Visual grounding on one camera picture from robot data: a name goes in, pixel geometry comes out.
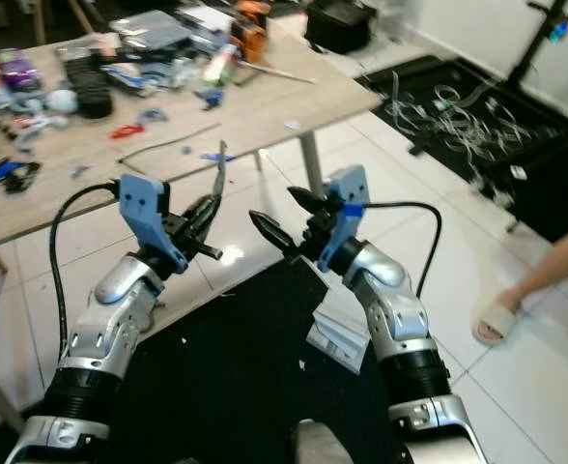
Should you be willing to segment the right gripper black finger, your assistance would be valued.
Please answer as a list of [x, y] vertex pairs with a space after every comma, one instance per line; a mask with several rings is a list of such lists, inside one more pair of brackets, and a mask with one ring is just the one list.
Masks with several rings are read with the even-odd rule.
[[324, 195], [301, 187], [289, 187], [289, 194], [311, 216], [331, 217], [331, 202]]
[[280, 225], [275, 217], [263, 212], [250, 212], [250, 221], [259, 234], [263, 236], [273, 247], [283, 253], [300, 253], [296, 240]]

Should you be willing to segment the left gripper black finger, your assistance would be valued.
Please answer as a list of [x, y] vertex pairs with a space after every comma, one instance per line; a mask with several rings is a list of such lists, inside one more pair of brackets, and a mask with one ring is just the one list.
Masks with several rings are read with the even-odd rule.
[[208, 238], [223, 199], [224, 186], [214, 186], [211, 193], [199, 199], [199, 236]]
[[178, 233], [199, 233], [199, 199], [190, 205], [180, 217]]

